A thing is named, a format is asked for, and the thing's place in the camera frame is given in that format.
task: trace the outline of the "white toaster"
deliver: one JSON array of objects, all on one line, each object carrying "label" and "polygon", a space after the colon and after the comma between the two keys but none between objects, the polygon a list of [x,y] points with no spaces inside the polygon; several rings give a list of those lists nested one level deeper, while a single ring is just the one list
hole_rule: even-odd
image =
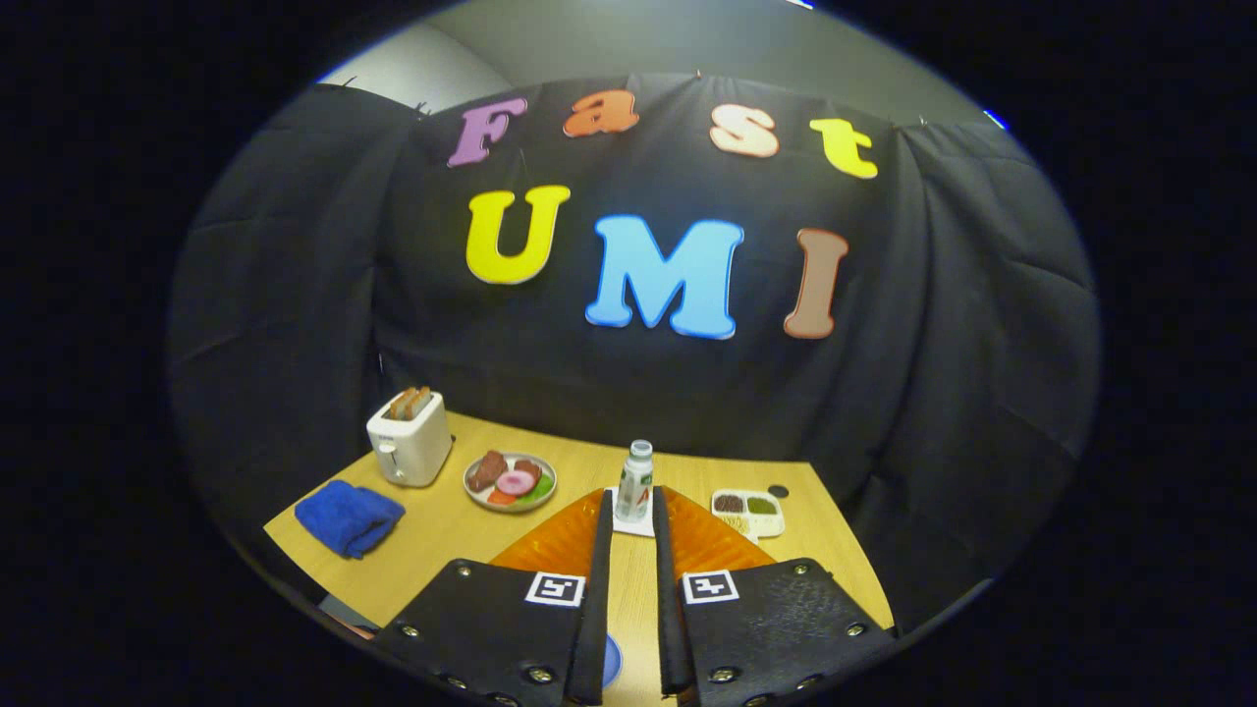
[{"label": "white toaster", "polygon": [[429,486],[436,479],[454,442],[445,419],[445,398],[434,391],[414,420],[385,416],[392,401],[402,395],[405,391],[367,420],[367,435],[386,479],[398,486]]}]

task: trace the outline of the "bottle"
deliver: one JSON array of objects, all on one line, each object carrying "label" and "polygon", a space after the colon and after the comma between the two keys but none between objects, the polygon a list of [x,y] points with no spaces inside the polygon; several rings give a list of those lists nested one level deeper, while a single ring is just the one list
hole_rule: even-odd
[{"label": "bottle", "polygon": [[628,459],[620,472],[620,491],[616,494],[616,517],[626,523],[636,523],[646,517],[650,507],[650,484],[655,481],[654,447],[645,439],[628,445]]}]

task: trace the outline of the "letter m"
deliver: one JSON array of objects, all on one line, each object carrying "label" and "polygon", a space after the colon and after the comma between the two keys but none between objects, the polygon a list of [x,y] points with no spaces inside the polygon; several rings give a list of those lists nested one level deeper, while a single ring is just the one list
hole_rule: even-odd
[{"label": "letter m", "polygon": [[632,311],[625,304],[625,287],[634,297],[647,328],[664,317],[669,302],[681,292],[681,306],[669,320],[685,336],[729,338],[729,269],[733,250],[742,243],[742,226],[728,221],[695,221],[665,260],[646,221],[637,216],[606,216],[595,224],[606,242],[598,299],[585,309],[590,323],[625,327]]}]

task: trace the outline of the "folded towel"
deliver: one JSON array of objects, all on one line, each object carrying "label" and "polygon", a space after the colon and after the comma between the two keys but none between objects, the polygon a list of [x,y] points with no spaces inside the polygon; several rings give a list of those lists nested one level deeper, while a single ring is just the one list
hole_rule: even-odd
[{"label": "folded towel", "polygon": [[362,559],[406,515],[401,503],[336,479],[295,508],[297,520],[342,557]]}]

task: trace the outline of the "foam letter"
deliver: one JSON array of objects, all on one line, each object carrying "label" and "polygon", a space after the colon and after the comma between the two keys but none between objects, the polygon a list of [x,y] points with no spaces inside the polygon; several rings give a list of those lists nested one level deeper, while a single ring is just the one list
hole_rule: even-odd
[{"label": "foam letter", "polygon": [[563,123],[563,135],[583,137],[596,132],[623,132],[637,125],[632,112],[634,94],[627,91],[602,91],[581,98],[574,113]]},{"label": "foam letter", "polygon": [[872,147],[872,141],[862,132],[856,132],[851,123],[842,118],[812,121],[807,127],[821,133],[825,143],[825,157],[838,171],[860,179],[877,176],[877,165],[860,159],[860,147]]},{"label": "foam letter", "polygon": [[806,228],[798,231],[798,245],[803,249],[803,282],[798,286],[794,311],[786,317],[786,333],[794,338],[825,338],[833,332],[830,306],[847,242],[836,233]]},{"label": "foam letter", "polygon": [[446,161],[446,166],[456,167],[479,162],[489,156],[489,150],[484,146],[484,140],[498,142],[507,135],[507,123],[510,116],[523,116],[528,111],[528,101],[512,98],[502,103],[490,103],[479,108],[471,108],[463,113],[463,135],[459,137],[459,146]]},{"label": "foam letter", "polygon": [[759,108],[748,108],[735,103],[716,106],[711,111],[709,131],[711,142],[725,152],[750,155],[752,157],[772,157],[781,143],[771,131],[776,127],[773,117]]},{"label": "foam letter", "polygon": [[471,274],[493,284],[519,284],[542,272],[549,260],[554,242],[554,220],[558,205],[572,196],[572,190],[559,185],[535,186],[524,195],[533,205],[533,218],[528,224],[528,242],[518,255],[498,252],[502,216],[515,201],[509,191],[485,191],[468,203],[471,209],[471,228],[468,231],[468,268]]},{"label": "foam letter", "polygon": [[695,221],[664,260],[646,221],[637,216],[605,216],[593,225],[606,242],[598,299],[585,309],[590,323],[623,327],[632,321],[625,304],[625,287],[631,286],[642,322],[647,328],[664,317],[664,309],[684,288],[681,306],[669,322],[685,336],[729,338],[729,269],[733,249],[742,243],[742,226],[728,221]]}]

